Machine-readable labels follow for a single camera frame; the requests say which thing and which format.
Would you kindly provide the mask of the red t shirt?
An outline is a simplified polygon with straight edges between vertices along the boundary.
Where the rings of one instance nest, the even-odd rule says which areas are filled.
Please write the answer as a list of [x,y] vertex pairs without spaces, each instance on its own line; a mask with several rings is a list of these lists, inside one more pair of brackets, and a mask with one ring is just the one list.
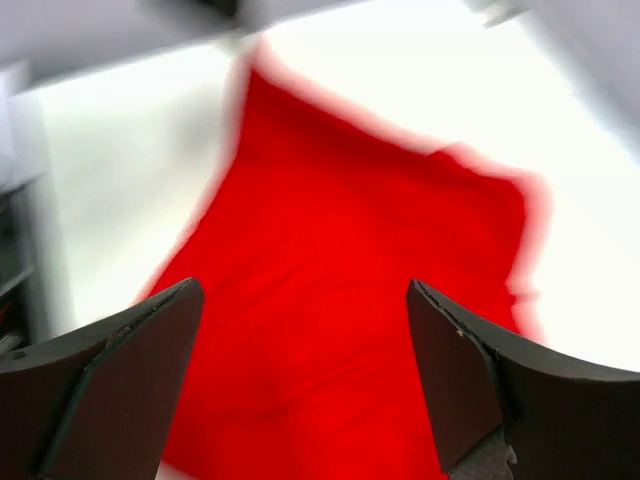
[[155,291],[202,321],[163,460],[195,479],[437,479],[405,295],[515,330],[530,178],[420,153],[249,76],[237,150]]

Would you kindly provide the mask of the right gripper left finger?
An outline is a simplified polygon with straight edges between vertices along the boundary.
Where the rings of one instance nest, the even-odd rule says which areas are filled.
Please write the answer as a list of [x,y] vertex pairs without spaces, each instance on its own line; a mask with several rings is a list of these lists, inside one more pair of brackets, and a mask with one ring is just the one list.
[[185,279],[1,357],[1,476],[153,479],[204,305]]

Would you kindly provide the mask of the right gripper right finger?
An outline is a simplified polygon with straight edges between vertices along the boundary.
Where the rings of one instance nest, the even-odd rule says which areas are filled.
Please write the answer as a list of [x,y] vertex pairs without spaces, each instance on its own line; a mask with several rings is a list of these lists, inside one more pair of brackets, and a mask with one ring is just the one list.
[[432,287],[407,292],[441,471],[451,479],[635,479],[639,376],[491,323]]

